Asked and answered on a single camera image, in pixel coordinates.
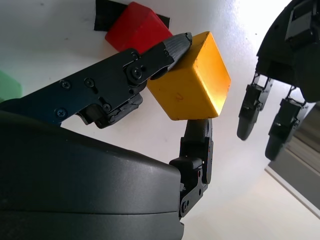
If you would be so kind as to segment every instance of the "screw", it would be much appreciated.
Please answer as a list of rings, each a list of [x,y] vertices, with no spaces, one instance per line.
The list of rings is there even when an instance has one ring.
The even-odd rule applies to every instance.
[[[104,110],[106,113],[109,113],[110,110],[111,110],[111,106],[110,106],[108,103],[103,104],[102,107],[103,107],[103,110]]]
[[[61,80],[60,81],[61,87],[63,87],[64,89],[70,89],[71,88],[71,83],[67,80]]]
[[[184,201],[184,202],[182,203],[182,213],[185,213],[185,212],[187,211],[187,209],[188,209],[188,205],[187,205],[187,203]]]
[[[131,70],[131,74],[135,79],[140,79],[142,77],[142,72],[139,68],[135,67]]]
[[[131,56],[133,58],[133,60],[138,60],[138,54],[136,54],[135,52],[131,53]]]
[[[68,115],[68,112],[63,107],[61,107],[55,111],[55,114],[59,119],[65,119]]]
[[[91,78],[86,78],[84,80],[84,85],[86,85],[88,88],[93,88],[95,86],[95,81]]]

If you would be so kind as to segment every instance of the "red cube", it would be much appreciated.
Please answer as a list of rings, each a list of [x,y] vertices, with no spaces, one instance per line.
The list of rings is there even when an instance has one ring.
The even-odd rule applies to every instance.
[[[110,28],[105,39],[119,52],[134,48],[142,54],[171,36],[169,29],[154,11],[131,2]]]

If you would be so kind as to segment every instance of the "yellow block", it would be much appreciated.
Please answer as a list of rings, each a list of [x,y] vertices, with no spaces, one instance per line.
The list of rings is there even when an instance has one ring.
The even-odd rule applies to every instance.
[[[147,87],[172,120],[218,117],[230,77],[211,32],[193,37],[192,46],[171,71]]]

